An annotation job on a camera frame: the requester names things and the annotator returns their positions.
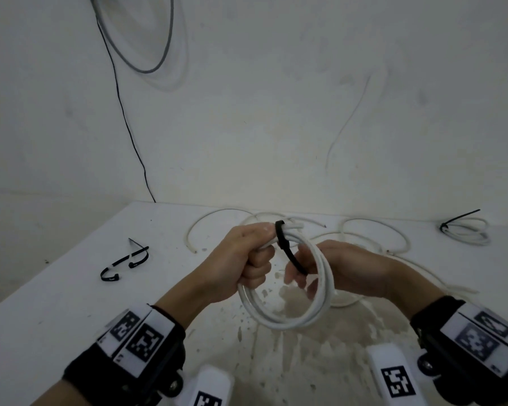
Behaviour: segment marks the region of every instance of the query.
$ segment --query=right hand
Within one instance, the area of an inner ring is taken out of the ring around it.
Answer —
[[[295,254],[297,260],[308,273],[316,274],[316,263],[309,248],[299,245]],[[328,260],[333,271],[335,288],[341,291],[358,293],[366,296],[385,298],[388,295],[388,278],[394,268],[403,266],[395,259],[384,257],[359,246],[327,240],[318,244],[318,248]],[[290,284],[292,280],[304,289],[306,276],[299,273],[291,262],[286,265],[284,283]],[[307,288],[306,294],[313,299],[318,289],[318,280],[314,280]]]

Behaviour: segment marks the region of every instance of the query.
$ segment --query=black cable tie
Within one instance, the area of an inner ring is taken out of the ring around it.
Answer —
[[[466,214],[463,214],[463,215],[460,215],[460,216],[458,216],[458,217],[452,218],[452,219],[450,219],[449,221],[442,222],[442,224],[440,224],[440,226],[438,227],[438,229],[439,229],[441,232],[443,232],[443,231],[442,231],[442,228],[447,228],[447,227],[448,227],[448,224],[449,224],[450,222],[457,221],[457,220],[458,220],[458,219],[460,219],[460,218],[466,217],[466,216],[468,216],[468,215],[472,215],[472,214],[474,214],[474,213],[476,213],[476,212],[478,212],[478,211],[480,211],[480,209],[477,209],[477,210],[472,211],[472,212],[467,212]]]
[[[282,231],[282,226],[284,225],[284,221],[276,221],[275,222],[275,230],[277,232],[277,239],[278,239],[278,245],[280,248],[284,251],[290,262],[293,264],[293,266],[296,267],[296,269],[302,273],[303,275],[307,276],[309,273],[306,271],[306,269],[299,263],[299,261],[296,259],[294,254],[291,252],[290,249],[290,241],[284,237],[284,232]]]

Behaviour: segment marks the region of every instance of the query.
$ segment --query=wrist-mounted tracker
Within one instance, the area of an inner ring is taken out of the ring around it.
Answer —
[[[427,353],[420,370],[456,405],[508,402],[508,322],[492,311],[445,296],[413,316]]]
[[[64,371],[92,405],[157,404],[183,388],[185,330],[162,309],[137,305],[122,312],[107,331]]]

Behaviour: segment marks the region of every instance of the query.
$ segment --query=white wall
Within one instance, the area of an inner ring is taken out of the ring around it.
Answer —
[[[120,17],[155,61],[166,23]],[[158,201],[508,225],[508,0],[176,0],[160,74],[116,62]],[[89,0],[0,0],[12,191],[150,200]]]

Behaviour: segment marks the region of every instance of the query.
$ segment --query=white table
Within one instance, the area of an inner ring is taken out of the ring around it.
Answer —
[[[91,344],[102,325],[133,302],[157,300],[246,217],[239,211],[221,211],[204,219],[192,232],[190,239],[199,250],[192,254],[183,235],[195,219],[213,209],[134,202],[4,300],[0,405],[36,399]],[[324,222],[327,230],[336,230],[341,220],[305,216]],[[387,222],[412,240],[408,257],[453,284],[480,290],[476,299],[508,319],[508,228],[491,228],[492,245],[474,247],[440,234],[433,223]],[[375,223],[355,221],[349,228],[386,248],[402,242]],[[305,234],[327,230],[307,224]],[[132,251],[128,237],[150,246],[149,260],[133,270],[124,265],[118,282],[102,282],[101,270]],[[267,294],[269,306],[297,315],[308,301],[297,288],[284,287],[285,262],[284,254],[278,253],[273,272],[258,293]],[[397,309],[381,299],[332,309],[307,330],[282,333],[250,320],[236,294],[207,308],[187,330],[185,372],[194,373],[204,363],[228,370],[236,376],[233,404],[376,404],[379,397],[365,346],[386,341],[399,344],[414,362],[415,335]],[[419,379],[429,402],[444,404],[430,382],[421,375]]]

